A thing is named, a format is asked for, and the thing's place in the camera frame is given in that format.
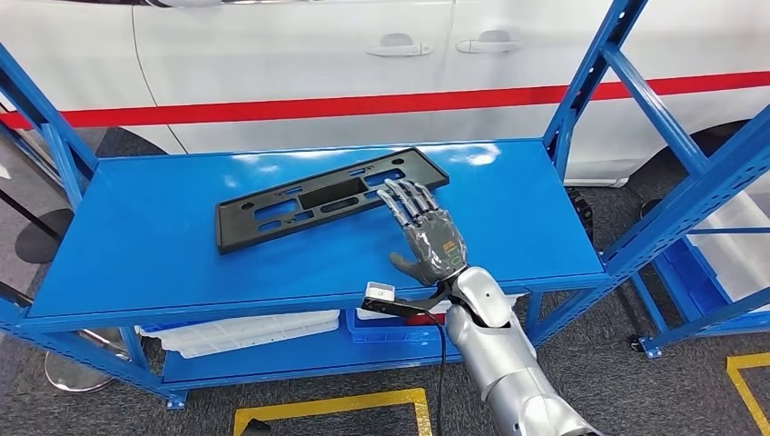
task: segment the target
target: white car body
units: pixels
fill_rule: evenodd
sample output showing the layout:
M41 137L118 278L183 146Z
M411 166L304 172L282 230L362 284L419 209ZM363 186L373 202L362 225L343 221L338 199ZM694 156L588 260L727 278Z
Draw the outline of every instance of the white car body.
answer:
M569 83L609 3L319 0L157 8L0 0L0 41L57 108L92 110L90 125L108 125L111 112L103 109L274 100L318 108L333 105L316 100L323 97L390 94L419 105L430 98L424 93L554 93L540 87ZM726 81L717 90L664 93L690 133L751 118L770 102L766 0L650 0L624 52L647 79ZM741 74L752 83L742 84ZM616 81L607 74L605 82ZM474 106L475 94L455 95ZM543 134L557 100L203 124L161 117L161 124L123 127L171 154L533 137ZM120 126L115 120L109 125ZM573 136L568 183L619 186L664 147L633 100L595 101Z

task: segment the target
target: robotic arm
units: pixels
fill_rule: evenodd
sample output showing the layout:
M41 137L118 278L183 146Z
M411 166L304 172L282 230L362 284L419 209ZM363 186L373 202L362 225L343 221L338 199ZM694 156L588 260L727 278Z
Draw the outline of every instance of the robotic arm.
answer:
M385 184L392 194L383 190L377 194L393 212L417 258L409 263L392 253L390 260L420 283L436 283L438 290L428 300L406 302L395 298L392 287L370 283L361 307L411 316L449 298L453 304L447 312L447 332L481 400L492 410L501 436L600 436L548 382L505 294L489 272L466 264L466 247L457 227L428 189L410 182Z

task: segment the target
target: yellow floor marking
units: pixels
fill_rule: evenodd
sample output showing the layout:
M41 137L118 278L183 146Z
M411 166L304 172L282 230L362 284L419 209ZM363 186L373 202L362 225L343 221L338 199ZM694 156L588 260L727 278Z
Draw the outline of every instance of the yellow floor marking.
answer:
M770 436L770 423L767 422L767 418L765 417L765 414L762 413L759 403L756 402L754 394L751 393L751 390L748 388L748 385L746 385L746 382L739 371L749 368L758 368L760 366L770 366L770 352L727 357L727 374L730 376L730 380L733 381L735 388L744 400L746 408L748 408L749 413L751 413L754 421L756 421L756 425L762 432L762 436Z
M328 400L293 402L275 406L253 407L235 411L234 436L240 436L246 424L256 418L260 421L285 420L300 416L324 415L339 411L358 411L373 407L396 406L399 404L414 404L417 418L418 436L432 436L430 416L428 414L428 399L424 389L405 389L369 393L353 397L332 398Z

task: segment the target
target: black plastic frame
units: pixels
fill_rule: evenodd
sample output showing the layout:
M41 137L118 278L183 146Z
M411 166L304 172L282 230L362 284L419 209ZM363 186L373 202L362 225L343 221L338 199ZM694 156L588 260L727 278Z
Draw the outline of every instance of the black plastic frame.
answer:
M231 253L377 207L383 202L372 193L384 185L369 185L365 180L372 175L395 170L400 170L404 179L422 183L429 189L449 183L449 176L444 171L423 152L412 147L250 193L216 205L215 230L219 252ZM257 218L257 211L291 201L296 202L294 210ZM298 218L308 214L311 217ZM260 230L262 226L275 222L278 222L275 228Z

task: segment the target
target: robot finger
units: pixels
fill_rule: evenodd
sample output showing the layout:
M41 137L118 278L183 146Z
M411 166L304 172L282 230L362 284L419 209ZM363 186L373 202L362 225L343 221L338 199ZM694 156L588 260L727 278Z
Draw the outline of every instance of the robot finger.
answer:
M391 191L393 191L393 193L396 194L398 199L401 200L401 204L403 204L404 209L410 216L410 219L413 220L418 214L420 214L420 212L417 210L417 206L414 205L409 195L405 193L403 189L401 189L398 183L393 182L391 179L385 179L385 184L390 188Z
M417 190L422 195L422 198L425 199L425 203L428 204L428 210L435 211L439 209L439 204L436 203L436 199L433 198L433 194L430 193L428 188L425 187L424 184L421 183L415 183L415 187L417 187Z
M385 204L388 205L388 209L393 213L393 216L396 218L396 221L399 222L399 225L401 227L406 227L408 225L411 225L410 220L404 215L404 213L399 208L399 205L396 204L396 201L393 200L393 197L391 197L388 193L386 193L384 190L378 189L377 190L377 196L382 199Z
M420 192L417 190L417 187L414 185L414 183L410 181L399 181L399 185L404 189L404 191L407 192L412 201L414 201L414 203L417 205L417 209L420 215L429 210L428 203L424 198L422 198L422 195L420 195Z

